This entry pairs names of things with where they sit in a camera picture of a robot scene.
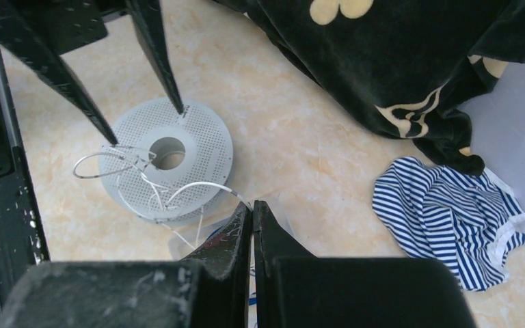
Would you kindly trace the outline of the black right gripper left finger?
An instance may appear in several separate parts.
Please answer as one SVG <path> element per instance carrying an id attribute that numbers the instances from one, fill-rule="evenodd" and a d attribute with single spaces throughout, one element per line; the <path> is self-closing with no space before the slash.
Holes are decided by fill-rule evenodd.
<path id="1" fill-rule="evenodd" d="M 240 203 L 230 221 L 181 260 L 190 270 L 184 327 L 246 327 L 252 211 Z"/>

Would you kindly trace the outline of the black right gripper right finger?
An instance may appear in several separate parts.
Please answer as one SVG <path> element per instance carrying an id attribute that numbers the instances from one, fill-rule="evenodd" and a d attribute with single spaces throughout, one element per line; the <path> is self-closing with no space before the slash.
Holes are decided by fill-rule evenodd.
<path id="1" fill-rule="evenodd" d="M 259 327 L 474 327 L 453 274 L 424 258 L 320 258 L 257 201 Z"/>

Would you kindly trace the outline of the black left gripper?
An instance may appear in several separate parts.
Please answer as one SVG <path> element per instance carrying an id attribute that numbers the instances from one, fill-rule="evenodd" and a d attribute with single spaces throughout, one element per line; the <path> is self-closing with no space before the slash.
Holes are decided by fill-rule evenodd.
<path id="1" fill-rule="evenodd" d="M 0 45 L 78 108 L 112 145 L 118 140 L 109 123 L 59 55 L 107 37 L 105 24 L 128 13 L 154 73 L 177 113 L 183 114 L 183 100 L 168 58 L 160 1 L 23 1 L 22 15 L 9 1 L 0 1 Z"/>

